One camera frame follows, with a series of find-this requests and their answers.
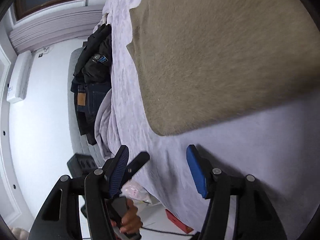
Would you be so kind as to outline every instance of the air conditioner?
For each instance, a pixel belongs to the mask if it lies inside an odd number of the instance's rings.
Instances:
[[[25,99],[31,64],[32,54],[30,50],[18,55],[9,83],[7,94],[8,102],[16,103]]]

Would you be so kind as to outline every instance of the brown blanket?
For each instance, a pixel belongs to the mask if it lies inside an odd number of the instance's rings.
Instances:
[[[320,34],[299,0],[142,0],[127,46],[145,113],[180,134],[320,84]]]

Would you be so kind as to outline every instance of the human hand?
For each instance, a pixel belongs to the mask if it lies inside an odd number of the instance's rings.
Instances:
[[[143,226],[140,217],[137,216],[138,209],[133,205],[131,199],[127,199],[127,206],[129,209],[121,220],[122,227],[120,228],[120,232],[127,234],[138,233],[139,228]],[[116,222],[113,220],[111,220],[111,224],[113,227],[116,226]]]

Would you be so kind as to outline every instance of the blue gripper pad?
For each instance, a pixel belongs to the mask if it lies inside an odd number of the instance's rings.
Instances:
[[[112,198],[120,189],[121,181],[129,161],[129,149],[126,146],[109,180],[109,194]]]
[[[199,156],[198,150],[194,145],[189,145],[187,148],[187,162],[193,177],[193,181],[196,184],[198,193],[203,198],[206,198],[208,194],[206,179],[195,155]]]

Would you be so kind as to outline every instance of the electrical wire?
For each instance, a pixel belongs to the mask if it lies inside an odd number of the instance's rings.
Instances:
[[[148,231],[153,231],[153,232],[158,232],[158,233],[162,233],[162,234],[170,234],[170,235],[177,235],[177,236],[194,236],[194,235],[179,234],[179,233],[174,233],[174,232],[167,232],[167,231],[155,230],[155,229],[145,228],[145,227],[142,227],[142,229],[148,230]]]

